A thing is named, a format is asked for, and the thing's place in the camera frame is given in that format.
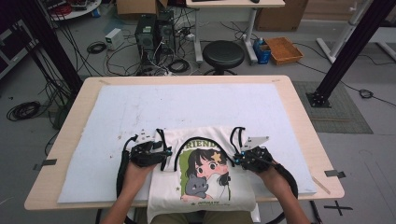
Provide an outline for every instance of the plastic bottle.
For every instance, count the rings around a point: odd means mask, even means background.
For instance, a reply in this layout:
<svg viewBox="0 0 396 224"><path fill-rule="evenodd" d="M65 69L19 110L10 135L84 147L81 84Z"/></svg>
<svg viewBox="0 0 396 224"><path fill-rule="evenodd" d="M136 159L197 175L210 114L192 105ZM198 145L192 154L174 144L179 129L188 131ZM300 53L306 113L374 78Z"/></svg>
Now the plastic bottle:
<svg viewBox="0 0 396 224"><path fill-rule="evenodd" d="M264 40L262 39L262 37L260 37L260 39L259 39L259 45L262 45L262 44L264 44Z"/></svg>

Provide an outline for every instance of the anime girl print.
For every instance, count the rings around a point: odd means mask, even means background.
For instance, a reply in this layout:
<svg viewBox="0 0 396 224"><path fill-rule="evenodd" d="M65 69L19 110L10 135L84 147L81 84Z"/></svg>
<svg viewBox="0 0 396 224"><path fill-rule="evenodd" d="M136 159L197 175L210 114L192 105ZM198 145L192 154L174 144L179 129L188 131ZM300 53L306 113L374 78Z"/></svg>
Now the anime girl print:
<svg viewBox="0 0 396 224"><path fill-rule="evenodd" d="M183 156L180 155L181 200L186 202L198 199L220 199L226 194L230 199L228 165L220 151L213 148L197 148L182 154Z"/></svg>

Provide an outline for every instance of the wicker basket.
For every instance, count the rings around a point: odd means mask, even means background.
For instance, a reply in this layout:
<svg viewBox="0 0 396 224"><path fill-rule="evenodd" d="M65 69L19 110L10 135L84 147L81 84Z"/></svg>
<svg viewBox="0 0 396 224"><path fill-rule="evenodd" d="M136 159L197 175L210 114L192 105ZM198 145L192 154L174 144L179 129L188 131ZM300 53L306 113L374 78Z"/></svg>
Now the wicker basket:
<svg viewBox="0 0 396 224"><path fill-rule="evenodd" d="M265 39L265 42L271 49L271 59L276 65L295 63L304 56L286 37Z"/></svg>

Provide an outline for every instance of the wooden table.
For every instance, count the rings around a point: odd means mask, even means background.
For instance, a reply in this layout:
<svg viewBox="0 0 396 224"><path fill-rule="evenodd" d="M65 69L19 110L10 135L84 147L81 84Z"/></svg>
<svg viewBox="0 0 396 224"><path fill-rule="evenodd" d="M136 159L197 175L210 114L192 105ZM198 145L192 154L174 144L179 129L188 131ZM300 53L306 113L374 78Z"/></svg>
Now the wooden table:
<svg viewBox="0 0 396 224"><path fill-rule="evenodd" d="M250 64L257 63L256 54L253 51L253 47L250 42L251 32L253 30L254 20L256 19L257 8L260 7L283 7L285 2L283 0L261 0L259 3L252 3L250 0L223 0L223 1L205 1L205 2L192 2L187 0L186 4L188 7L195 8L195 60L198 63L203 62L201 43L200 43L200 26L199 23L210 18L210 15L216 17L216 21L248 21L248 28L246 34L243 35L244 45L247 49L247 54L250 59ZM250 8L248 19L242 19L239 17L243 8Z"/></svg>
<svg viewBox="0 0 396 224"><path fill-rule="evenodd" d="M223 83L274 83L318 191L314 195L301 196L299 199L335 199L344 196L344 189L339 179L336 176L327 177L324 173L324 171L333 170L332 165L290 79L286 76L90 77L85 80L47 157L47 160L57 160L56 164L42 167L26 199L25 208L27 210L49 210L104 208L112 205L112 203L57 203L69 162L95 105L98 93L103 86ZM259 203L275 200L276 198L256 198ZM133 206L146 205L147 203L133 204Z"/></svg>

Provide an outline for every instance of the human arm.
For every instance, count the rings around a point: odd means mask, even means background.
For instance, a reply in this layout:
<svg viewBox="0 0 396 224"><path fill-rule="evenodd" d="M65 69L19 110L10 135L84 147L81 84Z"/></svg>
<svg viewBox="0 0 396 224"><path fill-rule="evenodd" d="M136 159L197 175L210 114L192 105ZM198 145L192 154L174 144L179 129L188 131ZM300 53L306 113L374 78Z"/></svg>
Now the human arm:
<svg viewBox="0 0 396 224"><path fill-rule="evenodd" d="M101 224L123 223L134 197L142 188L147 175L154 169L154 167L155 165L141 168L134 165L132 162L128 163L120 196L113 203L110 211L102 220Z"/></svg>
<svg viewBox="0 0 396 224"><path fill-rule="evenodd" d="M288 181L273 166L256 175L262 179L265 187L277 197L289 224L310 223L298 200L291 192Z"/></svg>

